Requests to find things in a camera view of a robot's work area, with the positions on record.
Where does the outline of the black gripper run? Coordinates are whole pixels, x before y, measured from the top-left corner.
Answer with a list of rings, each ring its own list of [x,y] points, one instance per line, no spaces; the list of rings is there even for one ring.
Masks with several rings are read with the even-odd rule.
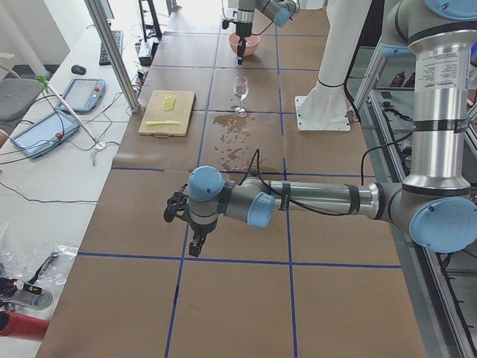
[[[252,22],[236,22],[236,34],[239,36],[237,45],[237,64],[242,65],[246,50],[246,37],[252,35]]]
[[[192,257],[199,257],[202,247],[206,242],[207,235],[213,232],[217,226],[218,215],[212,214],[211,216],[203,217],[190,214],[189,218],[190,226],[194,233],[194,236],[189,243],[189,255]]]

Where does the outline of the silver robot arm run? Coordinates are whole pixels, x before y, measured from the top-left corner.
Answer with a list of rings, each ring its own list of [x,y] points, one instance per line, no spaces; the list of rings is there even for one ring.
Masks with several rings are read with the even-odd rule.
[[[283,27],[286,22],[293,18],[300,11],[300,2],[295,0],[273,1],[273,0],[240,0],[238,1],[235,14],[227,17],[222,16],[222,28],[228,29],[230,23],[236,26],[235,34],[238,36],[236,46],[237,64],[242,65],[246,52],[247,39],[253,36],[253,20],[255,10],[265,15],[271,25]]]
[[[299,131],[294,99],[307,93],[320,71],[334,8],[304,10],[283,28],[262,15],[265,32],[257,52],[236,66],[228,33],[218,41],[204,122],[200,164],[240,181],[255,151],[266,180],[359,184],[375,180],[365,131]],[[218,220],[201,259],[396,266],[388,224],[364,216],[322,216],[306,210],[276,211],[267,227],[228,217]]]

